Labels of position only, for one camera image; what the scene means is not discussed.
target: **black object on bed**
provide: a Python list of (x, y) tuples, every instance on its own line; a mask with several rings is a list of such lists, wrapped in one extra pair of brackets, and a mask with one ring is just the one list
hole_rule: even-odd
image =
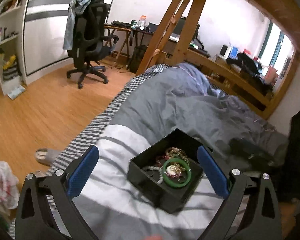
[[(162, 138), (160, 141), (130, 160), (127, 179), (140, 190), (153, 204), (168, 213), (180, 211), (202, 176), (202, 168), (198, 164), (197, 150), (202, 144), (179, 129)], [(190, 182), (182, 188), (173, 188), (166, 183), (158, 184), (159, 178), (149, 176), (143, 167), (155, 163), (156, 157), (164, 155), (169, 147), (183, 149), (189, 157), (191, 169)]]

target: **computer tower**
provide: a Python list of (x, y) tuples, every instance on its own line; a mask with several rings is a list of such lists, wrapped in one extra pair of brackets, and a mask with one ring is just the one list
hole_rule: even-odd
[(289, 145), (278, 187), (278, 200), (300, 200), (300, 112), (291, 118)]

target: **window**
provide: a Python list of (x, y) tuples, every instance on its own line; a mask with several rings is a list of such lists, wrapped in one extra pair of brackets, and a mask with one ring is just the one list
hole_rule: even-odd
[(279, 52), (279, 55), (277, 57), (277, 60), (274, 64), (274, 68), (277, 70), (277, 74), (280, 75), (284, 63), (287, 60), (287, 57), (291, 57), (293, 52), (293, 46), (291, 44), (291, 41), (289, 38), (285, 35), (282, 41), (281, 49)]
[(271, 59), (272, 59), (275, 49), (277, 47), (280, 33), (281, 33), (280, 28), (277, 25), (273, 24), (272, 28), (271, 28), (271, 33), (270, 33), (269, 39), (266, 43), (266, 47), (260, 58), (260, 63), (262, 65), (264, 65), (264, 66), (270, 65)]
[(289, 38), (284, 35), (277, 25), (270, 22), (259, 54), (260, 63), (266, 66), (264, 72), (266, 73), (267, 67), (272, 65), (277, 70), (277, 74), (280, 74), (287, 57), (291, 57), (292, 53), (293, 45)]

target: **bed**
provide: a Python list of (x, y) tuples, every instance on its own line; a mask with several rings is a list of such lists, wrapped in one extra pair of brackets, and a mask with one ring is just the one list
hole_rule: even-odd
[[(65, 169), (91, 145), (100, 157), (81, 195), (73, 202), (99, 239), (197, 239), (222, 203), (203, 177), (185, 208), (176, 214), (154, 208), (126, 179), (129, 160), (179, 128), (225, 158), (232, 138), (245, 138), (284, 161), (286, 136), (275, 131), (237, 97), (213, 89), (194, 66), (154, 65), (133, 78), (108, 108), (69, 144), (47, 175)], [(245, 203), (233, 224), (239, 224)], [(66, 233), (50, 198), (58, 226)]]

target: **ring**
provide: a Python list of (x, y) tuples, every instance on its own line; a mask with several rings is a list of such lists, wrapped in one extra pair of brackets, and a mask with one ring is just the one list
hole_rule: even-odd
[[(167, 170), (167, 165), (169, 163), (179, 163), (182, 167), (184, 167), (186, 169), (186, 172), (187, 172), (187, 179), (183, 182), (183, 183), (175, 183), (173, 182), (166, 174), (166, 170)], [(190, 179), (191, 179), (191, 170), (190, 170), (190, 167), (189, 165), (179, 159), (179, 158), (172, 158), (172, 159), (168, 159), (164, 164), (163, 164), (163, 180), (165, 183), (167, 183), (169, 186), (171, 187), (175, 187), (175, 188), (179, 188), (179, 187), (184, 187), (185, 185), (187, 185), (189, 182), (190, 182)]]
[(183, 175), (180, 175), (179, 177), (178, 177), (178, 182), (180, 182), (180, 183), (184, 183), (186, 181), (186, 178), (185, 178), (185, 176), (183, 176)]
[(152, 177), (154, 175), (153, 169), (148, 168), (148, 167), (144, 167), (143, 170), (145, 171), (145, 173), (149, 176)]

